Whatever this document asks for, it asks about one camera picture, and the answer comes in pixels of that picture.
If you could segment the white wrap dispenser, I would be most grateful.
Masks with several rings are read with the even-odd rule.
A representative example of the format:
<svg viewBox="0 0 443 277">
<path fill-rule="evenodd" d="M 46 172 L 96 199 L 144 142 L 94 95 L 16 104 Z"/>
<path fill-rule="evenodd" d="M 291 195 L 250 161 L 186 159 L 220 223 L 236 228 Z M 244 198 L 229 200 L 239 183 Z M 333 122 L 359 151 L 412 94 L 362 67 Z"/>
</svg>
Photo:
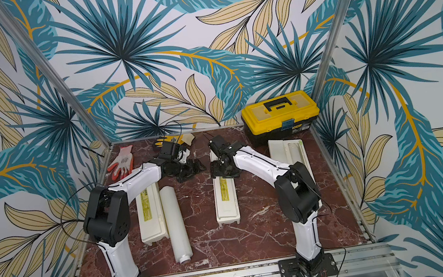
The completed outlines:
<svg viewBox="0 0 443 277">
<path fill-rule="evenodd" d="M 137 196 L 136 206 L 143 243 L 151 246 L 156 241 L 169 238 L 157 183 L 152 184 Z"/>
</svg>

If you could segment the plastic wrap roll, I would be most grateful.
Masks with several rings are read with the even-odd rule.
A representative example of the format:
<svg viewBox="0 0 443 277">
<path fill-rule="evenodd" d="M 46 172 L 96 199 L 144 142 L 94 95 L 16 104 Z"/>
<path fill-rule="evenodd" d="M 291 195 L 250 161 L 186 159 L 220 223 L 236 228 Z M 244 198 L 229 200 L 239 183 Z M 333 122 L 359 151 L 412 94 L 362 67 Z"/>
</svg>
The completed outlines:
<svg viewBox="0 0 443 277">
<path fill-rule="evenodd" d="M 175 261 L 180 264 L 186 264 L 192 259 L 193 251 L 181 209 L 178 205 L 175 189 L 171 186 L 165 186 L 160 189 L 159 194 Z"/>
</svg>

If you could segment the white dispenser base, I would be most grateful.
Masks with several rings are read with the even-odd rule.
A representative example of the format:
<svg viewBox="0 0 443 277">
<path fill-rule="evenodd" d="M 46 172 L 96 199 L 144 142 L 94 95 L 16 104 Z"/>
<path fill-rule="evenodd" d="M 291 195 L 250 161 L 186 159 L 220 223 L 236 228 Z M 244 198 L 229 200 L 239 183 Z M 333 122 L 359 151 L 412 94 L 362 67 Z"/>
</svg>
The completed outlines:
<svg viewBox="0 0 443 277">
<path fill-rule="evenodd" d="M 274 187 L 282 212 L 293 222 L 305 223 L 322 204 L 302 140 L 270 140 L 271 158 L 287 164 Z"/>
</svg>

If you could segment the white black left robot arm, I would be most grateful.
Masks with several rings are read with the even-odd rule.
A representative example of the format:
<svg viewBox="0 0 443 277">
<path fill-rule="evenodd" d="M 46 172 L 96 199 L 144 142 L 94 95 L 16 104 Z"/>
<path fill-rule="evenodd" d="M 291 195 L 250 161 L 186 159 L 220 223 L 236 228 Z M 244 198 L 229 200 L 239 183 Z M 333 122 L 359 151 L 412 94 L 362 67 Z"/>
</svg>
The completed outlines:
<svg viewBox="0 0 443 277">
<path fill-rule="evenodd" d="M 186 146 L 164 141 L 155 157 L 117 183 L 90 192 L 84 232 L 104 254 L 112 277 L 142 277 L 128 243 L 130 203 L 164 177 L 183 183 L 206 170 L 200 160 L 189 157 Z"/>
</svg>

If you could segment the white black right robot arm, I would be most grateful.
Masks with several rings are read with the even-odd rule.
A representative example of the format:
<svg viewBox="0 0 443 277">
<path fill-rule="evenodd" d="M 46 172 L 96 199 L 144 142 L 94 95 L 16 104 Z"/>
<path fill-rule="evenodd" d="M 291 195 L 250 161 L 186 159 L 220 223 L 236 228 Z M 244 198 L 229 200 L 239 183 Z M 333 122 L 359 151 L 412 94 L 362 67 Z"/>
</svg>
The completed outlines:
<svg viewBox="0 0 443 277">
<path fill-rule="evenodd" d="M 307 167 L 299 161 L 280 162 L 241 142 L 228 143 L 221 136 L 209 140 L 208 146 L 217 157 L 210 164 L 213 178 L 238 178 L 245 171 L 275 189 L 283 214 L 293 223 L 299 267 L 305 276 L 315 275 L 324 260 L 315 220 L 322 199 Z"/>
</svg>

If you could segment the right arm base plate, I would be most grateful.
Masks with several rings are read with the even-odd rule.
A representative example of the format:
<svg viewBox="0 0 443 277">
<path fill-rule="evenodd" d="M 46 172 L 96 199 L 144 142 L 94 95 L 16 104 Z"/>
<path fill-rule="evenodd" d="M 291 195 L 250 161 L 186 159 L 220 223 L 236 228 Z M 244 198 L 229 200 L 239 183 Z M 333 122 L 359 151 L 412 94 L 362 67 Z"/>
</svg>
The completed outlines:
<svg viewBox="0 0 443 277">
<path fill-rule="evenodd" d="M 330 277 L 339 273 L 338 263 L 328 253 L 320 253 L 311 261 L 302 257 L 280 260 L 278 266 L 281 277 Z"/>
</svg>

